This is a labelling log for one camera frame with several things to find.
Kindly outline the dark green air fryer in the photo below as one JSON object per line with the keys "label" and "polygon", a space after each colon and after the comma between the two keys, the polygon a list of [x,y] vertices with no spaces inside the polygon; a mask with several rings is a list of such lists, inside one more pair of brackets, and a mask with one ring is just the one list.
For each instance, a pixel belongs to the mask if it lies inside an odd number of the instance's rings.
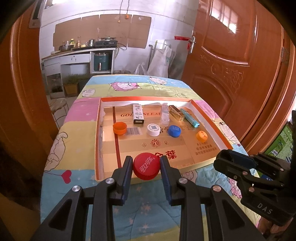
{"label": "dark green air fryer", "polygon": [[99,52],[94,55],[94,71],[109,70],[109,53]]}

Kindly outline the shallow orange cardboard box tray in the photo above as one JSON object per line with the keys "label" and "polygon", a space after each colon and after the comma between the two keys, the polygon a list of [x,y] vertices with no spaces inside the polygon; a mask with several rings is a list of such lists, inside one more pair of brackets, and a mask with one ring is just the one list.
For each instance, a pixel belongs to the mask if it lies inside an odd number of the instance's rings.
{"label": "shallow orange cardboard box tray", "polygon": [[[181,128],[177,138],[168,134],[168,127],[161,124],[163,103],[185,109],[200,126],[194,128],[187,120],[177,121],[170,116],[170,125]],[[132,105],[140,104],[144,113],[144,124],[133,123]],[[113,124],[122,121],[127,124],[124,135],[113,132]],[[157,137],[147,133],[147,125],[155,123],[161,128]],[[201,143],[196,134],[204,131],[208,140]],[[126,156],[135,158],[140,153],[152,153],[158,157],[166,155],[172,167],[181,172],[207,166],[214,162],[217,154],[232,149],[229,140],[192,99],[172,97],[102,97],[99,101],[95,138],[95,179],[102,181],[113,171],[123,166]]]}

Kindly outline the light blue lighter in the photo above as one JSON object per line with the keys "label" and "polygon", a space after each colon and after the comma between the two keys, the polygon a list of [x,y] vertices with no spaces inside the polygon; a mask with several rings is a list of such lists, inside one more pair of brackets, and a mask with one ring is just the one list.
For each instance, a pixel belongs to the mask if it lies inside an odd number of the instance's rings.
{"label": "light blue lighter", "polygon": [[198,123],[198,121],[193,118],[191,116],[191,114],[189,114],[185,109],[181,108],[180,109],[181,113],[185,116],[185,119],[194,127],[194,128],[198,128],[200,126],[200,124]]}

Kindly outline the white black rectangular lighter box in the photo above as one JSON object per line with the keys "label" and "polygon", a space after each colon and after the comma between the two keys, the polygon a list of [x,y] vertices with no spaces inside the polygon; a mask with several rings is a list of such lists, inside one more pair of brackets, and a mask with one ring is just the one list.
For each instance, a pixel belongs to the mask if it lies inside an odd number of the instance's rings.
{"label": "white black rectangular lighter box", "polygon": [[136,124],[144,124],[144,113],[142,111],[142,106],[140,104],[132,105],[132,113],[133,113],[133,123]]}

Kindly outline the black gas stove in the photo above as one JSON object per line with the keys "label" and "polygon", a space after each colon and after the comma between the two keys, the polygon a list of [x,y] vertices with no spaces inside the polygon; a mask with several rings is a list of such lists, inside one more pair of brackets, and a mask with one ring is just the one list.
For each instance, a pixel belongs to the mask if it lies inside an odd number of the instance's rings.
{"label": "black gas stove", "polygon": [[115,48],[118,41],[115,38],[106,37],[95,42],[95,48]]}

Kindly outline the gold lipstick case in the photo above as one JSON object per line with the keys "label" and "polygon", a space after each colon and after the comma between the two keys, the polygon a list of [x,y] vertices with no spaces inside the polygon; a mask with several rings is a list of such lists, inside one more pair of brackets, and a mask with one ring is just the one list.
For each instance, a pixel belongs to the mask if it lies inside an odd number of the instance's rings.
{"label": "gold lipstick case", "polygon": [[169,105],[169,113],[177,120],[183,121],[185,116],[184,114],[174,105]]}

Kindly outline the orange open bottle cap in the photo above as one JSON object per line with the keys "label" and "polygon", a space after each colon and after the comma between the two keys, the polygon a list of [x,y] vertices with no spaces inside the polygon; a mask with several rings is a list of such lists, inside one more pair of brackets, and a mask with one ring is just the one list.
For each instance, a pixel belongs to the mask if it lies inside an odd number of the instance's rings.
{"label": "orange open bottle cap", "polygon": [[115,122],[112,127],[116,135],[124,135],[127,131],[127,124],[122,121]]}

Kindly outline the orange bottle cap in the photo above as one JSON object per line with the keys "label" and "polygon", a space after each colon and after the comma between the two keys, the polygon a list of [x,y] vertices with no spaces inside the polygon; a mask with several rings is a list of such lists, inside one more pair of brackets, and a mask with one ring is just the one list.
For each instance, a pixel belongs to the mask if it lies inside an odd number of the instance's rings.
{"label": "orange bottle cap", "polygon": [[208,140],[208,135],[206,132],[204,131],[199,131],[196,134],[196,138],[198,141],[200,141],[201,143],[205,143]]}
{"label": "orange bottle cap", "polygon": [[127,124],[122,121],[115,122],[112,127],[116,135],[124,135],[127,131]]}

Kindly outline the white plastic bag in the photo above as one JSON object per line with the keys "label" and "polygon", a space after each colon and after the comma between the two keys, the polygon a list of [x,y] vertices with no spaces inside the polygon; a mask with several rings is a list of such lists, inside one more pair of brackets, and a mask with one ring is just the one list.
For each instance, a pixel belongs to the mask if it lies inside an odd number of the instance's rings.
{"label": "white plastic bag", "polygon": [[147,74],[151,76],[168,78],[168,68],[172,49],[165,46],[164,49],[156,49]]}

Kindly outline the clear plastic bottle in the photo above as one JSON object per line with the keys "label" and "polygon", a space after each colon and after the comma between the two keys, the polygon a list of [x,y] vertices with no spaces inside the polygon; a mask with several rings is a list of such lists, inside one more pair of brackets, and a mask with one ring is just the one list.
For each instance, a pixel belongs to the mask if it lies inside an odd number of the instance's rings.
{"label": "clear plastic bottle", "polygon": [[169,126],[169,123],[170,123],[169,106],[167,103],[163,103],[161,106],[161,124],[163,126]]}

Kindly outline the brown wooden door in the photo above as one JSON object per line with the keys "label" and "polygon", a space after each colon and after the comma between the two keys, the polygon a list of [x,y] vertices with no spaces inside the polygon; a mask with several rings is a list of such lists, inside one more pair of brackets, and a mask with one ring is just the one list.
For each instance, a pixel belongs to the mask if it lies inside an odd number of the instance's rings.
{"label": "brown wooden door", "polygon": [[265,151],[295,102],[295,45],[258,1],[199,1],[183,81],[248,154]]}

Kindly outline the blue bottle cap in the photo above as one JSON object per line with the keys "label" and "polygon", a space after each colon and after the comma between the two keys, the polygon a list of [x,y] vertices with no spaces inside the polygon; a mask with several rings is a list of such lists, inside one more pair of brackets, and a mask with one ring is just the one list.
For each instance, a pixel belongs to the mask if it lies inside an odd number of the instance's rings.
{"label": "blue bottle cap", "polygon": [[171,125],[169,126],[168,134],[171,137],[177,138],[181,135],[181,128],[175,125]]}

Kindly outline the white kitchen counter cabinet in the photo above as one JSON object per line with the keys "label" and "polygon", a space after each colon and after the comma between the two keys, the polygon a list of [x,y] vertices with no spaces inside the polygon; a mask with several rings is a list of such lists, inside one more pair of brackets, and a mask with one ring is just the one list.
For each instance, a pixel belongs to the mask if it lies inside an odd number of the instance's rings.
{"label": "white kitchen counter cabinet", "polygon": [[[109,70],[94,71],[95,53],[109,53]],[[80,80],[94,75],[113,74],[116,48],[83,48],[59,52],[41,60],[42,73],[45,76],[46,90],[54,98],[64,97],[64,85],[69,79]]]}

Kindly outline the colourful cartoon quilt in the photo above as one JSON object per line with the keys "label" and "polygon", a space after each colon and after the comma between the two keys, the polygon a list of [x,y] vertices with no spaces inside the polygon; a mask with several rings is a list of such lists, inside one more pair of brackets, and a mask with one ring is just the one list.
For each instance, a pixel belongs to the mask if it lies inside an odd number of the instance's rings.
{"label": "colourful cartoon quilt", "polygon": [[[95,131],[99,101],[112,96],[160,96],[196,101],[229,140],[245,154],[234,133],[194,90],[180,80],[144,75],[97,75],[89,79],[56,136],[42,179],[41,219],[74,185],[95,186]],[[124,206],[114,207],[117,240],[178,240],[181,209],[170,206],[161,180],[130,187]]]}

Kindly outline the white bottle cap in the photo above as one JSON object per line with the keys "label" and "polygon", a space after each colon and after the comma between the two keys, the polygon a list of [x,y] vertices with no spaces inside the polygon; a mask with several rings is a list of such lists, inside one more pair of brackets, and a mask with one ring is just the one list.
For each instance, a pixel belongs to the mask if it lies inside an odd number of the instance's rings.
{"label": "white bottle cap", "polygon": [[157,137],[160,134],[161,128],[155,123],[147,125],[147,133],[152,137]]}

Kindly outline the red bottle cap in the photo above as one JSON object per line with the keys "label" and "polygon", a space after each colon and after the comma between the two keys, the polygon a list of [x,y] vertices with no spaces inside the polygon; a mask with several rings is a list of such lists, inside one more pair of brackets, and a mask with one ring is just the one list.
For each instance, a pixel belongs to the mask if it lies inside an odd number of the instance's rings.
{"label": "red bottle cap", "polygon": [[152,153],[140,153],[133,160],[133,172],[141,180],[152,180],[160,171],[159,157]]}

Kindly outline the brown wooden door frame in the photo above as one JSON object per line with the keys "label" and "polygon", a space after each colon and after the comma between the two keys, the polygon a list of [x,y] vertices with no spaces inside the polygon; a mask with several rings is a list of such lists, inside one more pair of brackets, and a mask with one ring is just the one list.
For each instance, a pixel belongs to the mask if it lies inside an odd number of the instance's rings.
{"label": "brown wooden door frame", "polygon": [[1,3],[1,144],[35,178],[58,133],[46,98],[39,56],[45,1]]}

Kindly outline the green blue cardboard box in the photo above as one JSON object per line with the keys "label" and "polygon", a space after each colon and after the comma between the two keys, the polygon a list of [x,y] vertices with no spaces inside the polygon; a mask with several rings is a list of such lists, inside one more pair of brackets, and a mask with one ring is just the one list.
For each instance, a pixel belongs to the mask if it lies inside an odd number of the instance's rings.
{"label": "green blue cardboard box", "polygon": [[292,160],[292,150],[292,124],[288,121],[264,153],[290,163]]}

